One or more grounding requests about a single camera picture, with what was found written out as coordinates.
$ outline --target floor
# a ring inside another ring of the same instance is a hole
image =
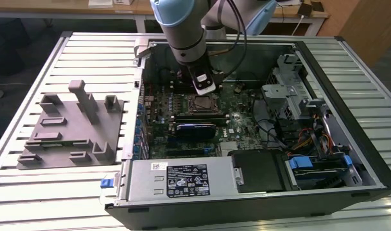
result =
[[[134,23],[130,20],[62,19],[53,20],[50,28],[45,27],[41,19],[22,19],[21,21],[32,43],[28,47],[17,50],[26,66],[25,69],[16,75],[0,76],[0,88],[4,91],[4,97],[0,98],[0,136],[16,113],[61,32],[136,32]],[[148,33],[161,32],[154,22],[146,21],[145,26]],[[391,48],[376,63],[372,71],[391,91]]]

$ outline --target wooden desk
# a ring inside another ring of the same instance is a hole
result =
[[[297,23],[298,6],[276,8],[272,23]],[[0,0],[0,17],[13,18],[61,18],[61,19],[132,19],[138,33],[145,33],[145,20],[153,20],[149,0],[134,0],[130,5],[114,4],[112,8],[88,8],[88,0]],[[312,12],[312,17],[302,19],[309,24],[305,35],[314,36],[328,13]]]

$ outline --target motherboard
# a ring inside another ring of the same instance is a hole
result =
[[[256,90],[233,82],[205,96],[152,85],[145,92],[150,159],[226,156],[262,148],[250,113]]]

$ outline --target warning label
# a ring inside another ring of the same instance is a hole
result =
[[[166,167],[166,196],[208,196],[209,182],[206,165]]]

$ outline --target blue latch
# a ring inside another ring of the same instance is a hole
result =
[[[309,157],[306,156],[297,156],[289,160],[289,165],[292,169],[301,168],[301,167],[313,167]]]
[[[110,179],[101,179],[100,188],[101,189],[113,188],[113,178],[110,178]]]
[[[348,155],[344,155],[342,156],[342,159],[344,159],[344,162],[346,163],[346,166],[350,166],[352,165],[352,159]]]

